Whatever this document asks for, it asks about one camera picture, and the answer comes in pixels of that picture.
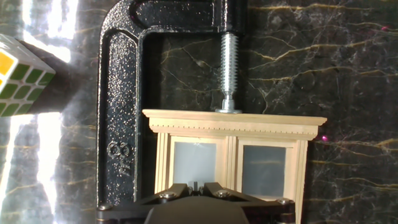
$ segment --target green sticker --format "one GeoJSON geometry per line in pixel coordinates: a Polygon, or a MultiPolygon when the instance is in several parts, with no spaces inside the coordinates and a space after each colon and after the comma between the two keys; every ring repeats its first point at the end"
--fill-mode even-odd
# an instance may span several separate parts
{"type": "Polygon", "coordinates": [[[30,93],[30,95],[27,97],[27,100],[30,100],[30,101],[37,100],[42,92],[43,92],[43,89],[40,89],[40,88],[34,89],[32,91],[32,93],[30,93]]]}
{"type": "Polygon", "coordinates": [[[39,79],[39,77],[43,74],[43,71],[39,69],[33,69],[30,75],[26,78],[26,83],[35,83],[39,79]]]}
{"type": "Polygon", "coordinates": [[[16,113],[16,115],[26,114],[26,113],[29,111],[29,109],[30,109],[31,106],[32,106],[31,104],[22,105],[22,106],[19,108],[19,110],[18,110],[18,112],[16,113]]]}
{"type": "Polygon", "coordinates": [[[43,78],[39,81],[39,85],[48,85],[55,74],[46,73],[43,78]]]}
{"type": "Polygon", "coordinates": [[[30,90],[30,86],[22,86],[19,88],[18,92],[15,94],[14,99],[20,100],[25,98],[30,90]]]}
{"type": "Polygon", "coordinates": [[[25,77],[26,72],[29,70],[29,67],[30,67],[29,65],[23,65],[23,64],[17,65],[10,79],[22,80],[25,77]]]}
{"type": "Polygon", "coordinates": [[[0,103],[0,114],[2,113],[2,111],[5,109],[7,104],[5,103],[0,103]]]}
{"type": "Polygon", "coordinates": [[[1,116],[12,116],[14,115],[15,111],[18,109],[19,104],[13,103],[7,107],[4,113],[1,116]]]}
{"type": "Polygon", "coordinates": [[[15,91],[17,90],[18,85],[16,84],[7,84],[2,92],[0,93],[0,99],[8,99],[13,96],[15,91]]]}

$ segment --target yellow sticker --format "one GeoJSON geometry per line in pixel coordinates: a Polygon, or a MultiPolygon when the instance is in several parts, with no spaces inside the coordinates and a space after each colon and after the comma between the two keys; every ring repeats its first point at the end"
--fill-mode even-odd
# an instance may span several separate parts
{"type": "Polygon", "coordinates": [[[0,74],[1,75],[6,75],[13,63],[14,63],[13,59],[9,58],[4,53],[0,52],[0,74]]]}

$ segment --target window pane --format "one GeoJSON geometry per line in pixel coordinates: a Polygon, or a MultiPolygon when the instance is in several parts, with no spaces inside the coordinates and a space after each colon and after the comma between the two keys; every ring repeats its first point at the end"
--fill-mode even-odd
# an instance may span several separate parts
{"type": "Polygon", "coordinates": [[[212,143],[176,142],[174,147],[174,183],[193,187],[197,181],[215,181],[217,145],[212,143]]]}
{"type": "Polygon", "coordinates": [[[284,147],[244,146],[242,193],[283,197],[284,147]]]}

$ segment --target wooden window frame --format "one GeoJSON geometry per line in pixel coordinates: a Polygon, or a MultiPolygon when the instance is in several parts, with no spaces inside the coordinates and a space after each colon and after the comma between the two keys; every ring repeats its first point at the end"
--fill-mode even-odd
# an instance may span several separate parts
{"type": "Polygon", "coordinates": [[[198,138],[198,137],[181,137],[171,136],[170,138],[170,162],[167,173],[169,175],[168,187],[173,185],[174,181],[174,154],[175,154],[175,143],[176,142],[189,142],[189,143],[210,143],[216,144],[216,170],[215,170],[215,182],[220,185],[226,185],[226,148],[225,138],[198,138]]]}
{"type": "MultiPolygon", "coordinates": [[[[295,199],[296,189],[296,170],[298,166],[299,151],[295,147],[294,141],[270,141],[266,139],[238,139],[238,169],[236,173],[236,190],[242,192],[243,187],[243,154],[245,146],[270,146],[286,148],[285,153],[285,175],[284,175],[284,198],[295,199]]],[[[277,198],[253,195],[263,200],[276,200],[277,198]]]]}
{"type": "Polygon", "coordinates": [[[221,159],[217,154],[216,160],[223,160],[224,165],[216,163],[216,173],[220,173],[216,181],[239,192],[244,145],[285,147],[288,173],[285,172],[284,185],[291,187],[284,187],[284,197],[295,201],[296,221],[300,223],[308,141],[317,136],[318,127],[326,118],[172,110],[142,112],[149,118],[151,130],[158,133],[155,193],[168,189],[173,182],[175,139],[204,139],[204,142],[217,139],[223,156],[221,159]]]}

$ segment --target black c-clamp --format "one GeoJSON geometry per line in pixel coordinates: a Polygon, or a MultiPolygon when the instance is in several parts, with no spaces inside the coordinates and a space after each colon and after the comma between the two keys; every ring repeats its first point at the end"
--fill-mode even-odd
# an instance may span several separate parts
{"type": "Polygon", "coordinates": [[[242,35],[246,0],[118,2],[101,30],[97,204],[140,198],[143,41],[151,33],[242,35]]]}

